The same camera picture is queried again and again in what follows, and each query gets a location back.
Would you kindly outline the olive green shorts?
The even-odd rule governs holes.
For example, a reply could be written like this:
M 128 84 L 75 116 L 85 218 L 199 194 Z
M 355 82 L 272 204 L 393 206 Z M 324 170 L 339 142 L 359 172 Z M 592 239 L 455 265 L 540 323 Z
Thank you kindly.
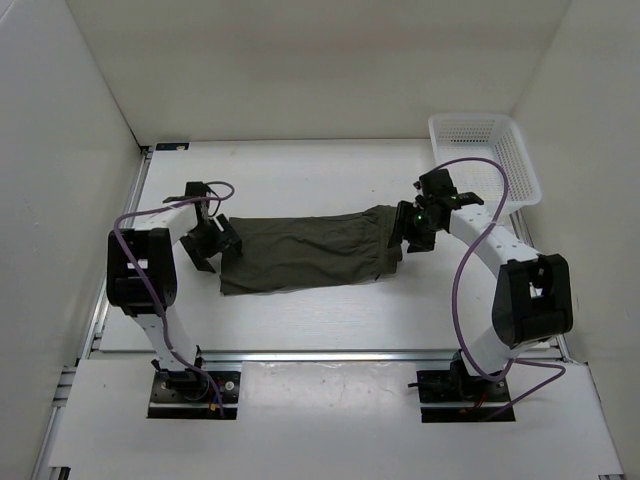
M 224 252 L 225 296 L 358 284 L 393 275 L 402 247 L 390 246 L 396 208 L 321 217 L 232 218 L 242 252 Z

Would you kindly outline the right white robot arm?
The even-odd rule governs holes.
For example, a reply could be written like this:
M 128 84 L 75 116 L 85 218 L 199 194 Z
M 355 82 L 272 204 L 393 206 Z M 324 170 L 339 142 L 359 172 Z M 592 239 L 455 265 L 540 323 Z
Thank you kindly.
M 501 381 L 521 352 L 573 327 L 570 269 L 560 254 L 542 254 L 498 224 L 471 193 L 450 199 L 397 205 L 391 246 L 406 241 L 408 251 L 434 249 L 436 235 L 446 232 L 467 246 L 454 274 L 451 313 L 463 366 L 449 375 L 449 387 L 470 400 L 486 381 Z M 477 257 L 496 279 L 491 324 L 472 342 L 462 333 L 459 290 L 464 267 Z

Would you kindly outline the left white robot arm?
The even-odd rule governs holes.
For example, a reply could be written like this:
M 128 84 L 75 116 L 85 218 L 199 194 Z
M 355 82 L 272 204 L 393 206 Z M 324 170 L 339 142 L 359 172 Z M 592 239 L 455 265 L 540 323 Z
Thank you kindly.
M 175 301 L 178 293 L 174 245 L 180 243 L 199 271 L 214 272 L 209 259 L 227 249 L 242 251 L 239 235 L 209 205 L 213 196 L 173 197 L 151 210 L 125 213 L 108 236 L 106 293 L 109 303 L 131 317 L 156 353 L 154 367 L 175 380 L 188 400 L 217 385 L 201 366 L 197 345 L 186 333 Z

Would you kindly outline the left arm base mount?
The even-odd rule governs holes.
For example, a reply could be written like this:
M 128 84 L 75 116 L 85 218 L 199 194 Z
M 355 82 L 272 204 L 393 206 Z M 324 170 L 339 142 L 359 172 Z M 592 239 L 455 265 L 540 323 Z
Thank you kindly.
M 219 394 L 208 379 L 192 370 L 157 369 L 151 386 L 147 417 L 169 420 L 237 419 L 241 372 L 209 370 Z

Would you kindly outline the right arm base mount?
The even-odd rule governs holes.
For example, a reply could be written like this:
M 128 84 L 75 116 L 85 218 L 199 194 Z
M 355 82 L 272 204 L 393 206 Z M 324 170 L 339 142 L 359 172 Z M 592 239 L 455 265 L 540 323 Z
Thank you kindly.
M 407 387 L 418 393 L 423 424 L 516 421 L 505 381 L 471 380 L 451 370 L 418 370 Z

